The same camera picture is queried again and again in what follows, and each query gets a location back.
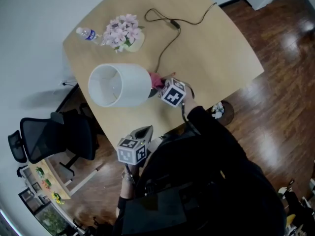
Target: bottle cap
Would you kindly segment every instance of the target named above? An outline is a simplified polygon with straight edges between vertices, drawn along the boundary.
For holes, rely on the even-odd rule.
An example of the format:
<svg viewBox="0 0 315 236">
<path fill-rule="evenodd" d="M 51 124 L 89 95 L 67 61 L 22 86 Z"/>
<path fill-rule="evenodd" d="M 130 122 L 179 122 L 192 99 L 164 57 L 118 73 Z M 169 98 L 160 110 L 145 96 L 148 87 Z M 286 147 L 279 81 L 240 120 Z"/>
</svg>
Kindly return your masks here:
<svg viewBox="0 0 315 236">
<path fill-rule="evenodd" d="M 83 32 L 83 29 L 81 27 L 78 27 L 76 30 L 76 33 L 81 34 Z"/>
</svg>

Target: wristwatch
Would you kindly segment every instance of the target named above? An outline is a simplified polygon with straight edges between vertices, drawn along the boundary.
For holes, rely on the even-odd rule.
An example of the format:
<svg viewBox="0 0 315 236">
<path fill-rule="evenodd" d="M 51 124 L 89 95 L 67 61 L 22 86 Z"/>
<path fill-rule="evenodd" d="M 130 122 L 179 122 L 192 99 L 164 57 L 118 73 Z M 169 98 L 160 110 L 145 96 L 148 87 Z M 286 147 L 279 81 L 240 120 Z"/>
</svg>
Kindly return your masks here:
<svg viewBox="0 0 315 236">
<path fill-rule="evenodd" d="M 122 173 L 122 179 L 125 179 L 128 182 L 132 182 L 131 176 L 125 171 L 123 171 L 123 173 Z"/>
</svg>

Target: black mesh chair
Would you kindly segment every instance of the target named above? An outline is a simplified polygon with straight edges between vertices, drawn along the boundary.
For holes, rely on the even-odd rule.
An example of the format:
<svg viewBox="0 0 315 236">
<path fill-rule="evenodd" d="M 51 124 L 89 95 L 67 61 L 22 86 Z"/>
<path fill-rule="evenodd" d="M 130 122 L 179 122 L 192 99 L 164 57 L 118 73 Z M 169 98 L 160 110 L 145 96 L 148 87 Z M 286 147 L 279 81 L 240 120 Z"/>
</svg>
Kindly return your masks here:
<svg viewBox="0 0 315 236">
<path fill-rule="evenodd" d="M 74 171 L 70 167 L 79 157 L 87 160 L 95 158 L 98 143 L 92 119 L 84 114 L 78 114 L 76 109 L 64 113 L 53 112 L 50 119 L 23 118 L 20 129 L 22 139 L 16 143 L 14 150 L 11 144 L 14 142 L 13 138 L 17 139 L 19 131 L 8 137 L 16 160 L 26 162 L 25 159 L 20 159 L 20 155 L 15 155 L 16 150 L 25 150 L 29 161 L 35 164 L 68 149 L 75 156 L 66 165 L 60 164 L 67 175 L 71 174 L 71 178 Z"/>
</svg>

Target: black shirt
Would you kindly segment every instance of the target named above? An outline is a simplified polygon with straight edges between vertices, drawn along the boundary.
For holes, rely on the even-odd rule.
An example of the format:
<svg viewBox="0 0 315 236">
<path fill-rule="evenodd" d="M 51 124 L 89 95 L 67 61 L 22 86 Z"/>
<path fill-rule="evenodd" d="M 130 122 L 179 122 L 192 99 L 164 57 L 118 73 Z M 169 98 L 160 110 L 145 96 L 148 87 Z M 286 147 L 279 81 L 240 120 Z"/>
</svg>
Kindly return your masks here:
<svg viewBox="0 0 315 236">
<path fill-rule="evenodd" d="M 194 108 L 189 121 L 200 136 L 176 140 L 160 146 L 151 156 L 135 189 L 135 198 L 143 197 L 149 179 L 168 176 L 172 186 L 192 182 L 207 186 L 206 209 L 196 215 L 208 223 L 193 228 L 195 235 L 268 235 L 283 236 L 286 222 L 284 207 L 262 170 L 249 161 L 232 134 L 202 107 Z M 124 204 L 114 235 L 121 234 Z M 189 225 L 179 230 L 187 232 Z"/>
</svg>

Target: white cube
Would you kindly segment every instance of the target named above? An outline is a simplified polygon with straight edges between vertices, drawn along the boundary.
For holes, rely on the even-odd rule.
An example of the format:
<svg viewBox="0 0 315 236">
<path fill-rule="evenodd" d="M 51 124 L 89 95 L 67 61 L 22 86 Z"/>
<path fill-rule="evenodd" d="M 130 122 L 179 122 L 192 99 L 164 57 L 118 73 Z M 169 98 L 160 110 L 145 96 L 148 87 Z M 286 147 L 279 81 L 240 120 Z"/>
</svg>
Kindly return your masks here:
<svg viewBox="0 0 315 236">
<path fill-rule="evenodd" d="M 167 79 L 160 96 L 167 104 L 177 107 L 186 96 L 185 84 L 174 78 Z"/>
<path fill-rule="evenodd" d="M 147 157 L 146 145 L 134 139 L 122 138 L 116 151 L 118 161 L 132 165 L 140 163 Z"/>
</svg>

